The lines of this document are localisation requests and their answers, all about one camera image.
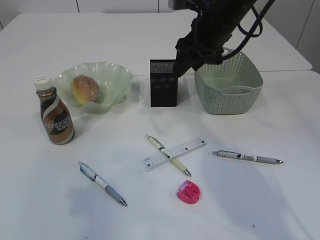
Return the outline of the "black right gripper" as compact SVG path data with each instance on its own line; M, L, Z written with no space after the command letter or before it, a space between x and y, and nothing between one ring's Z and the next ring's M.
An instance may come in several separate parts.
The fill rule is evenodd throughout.
M194 19L190 32L176 45L174 75L183 76L190 68L197 71L204 64L224 61L225 22L221 19Z

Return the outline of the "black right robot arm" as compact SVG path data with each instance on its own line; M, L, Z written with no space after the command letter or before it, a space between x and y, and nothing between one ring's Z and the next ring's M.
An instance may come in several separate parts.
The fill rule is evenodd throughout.
M176 43L173 73L181 77L187 70L204 64L220 65L226 59L223 46L232 32L254 7L254 0L186 0L185 6L197 12L191 31Z

